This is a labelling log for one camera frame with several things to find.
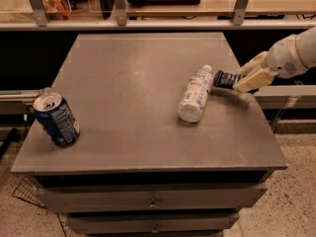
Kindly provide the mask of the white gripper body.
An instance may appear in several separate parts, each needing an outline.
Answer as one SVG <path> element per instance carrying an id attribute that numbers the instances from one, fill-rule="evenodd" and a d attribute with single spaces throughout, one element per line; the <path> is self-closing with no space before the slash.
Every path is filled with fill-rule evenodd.
<path id="1" fill-rule="evenodd" d="M 309 37 L 291 35 L 277 41 L 268 51 L 266 63 L 277 72 L 277 77 L 289 79 L 308 71 Z"/>

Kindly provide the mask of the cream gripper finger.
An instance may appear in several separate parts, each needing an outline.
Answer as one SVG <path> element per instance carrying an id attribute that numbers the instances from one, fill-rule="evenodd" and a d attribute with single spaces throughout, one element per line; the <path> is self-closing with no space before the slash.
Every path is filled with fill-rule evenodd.
<path id="1" fill-rule="evenodd" d="M 244 76 L 251 76 L 259 72 L 267 73 L 267 54 L 268 53 L 266 51 L 262 51 L 259 54 L 257 54 L 254 58 L 252 58 L 250 61 L 248 61 L 240 68 L 239 74 Z"/>
<path id="2" fill-rule="evenodd" d="M 269 67 L 256 66 L 245 77 L 234 84 L 233 89 L 241 93 L 257 90 L 269 86 L 276 76 L 277 72 Z"/>

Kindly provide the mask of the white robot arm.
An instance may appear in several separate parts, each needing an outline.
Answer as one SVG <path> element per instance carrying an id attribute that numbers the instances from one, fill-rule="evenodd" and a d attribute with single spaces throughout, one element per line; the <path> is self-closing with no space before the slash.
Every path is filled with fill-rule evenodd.
<path id="1" fill-rule="evenodd" d="M 274 79 L 289 79 L 305 74 L 316 66 L 316 27 L 277 41 L 243 65 L 243 78 L 233 89 L 246 93 L 269 86 Z"/>

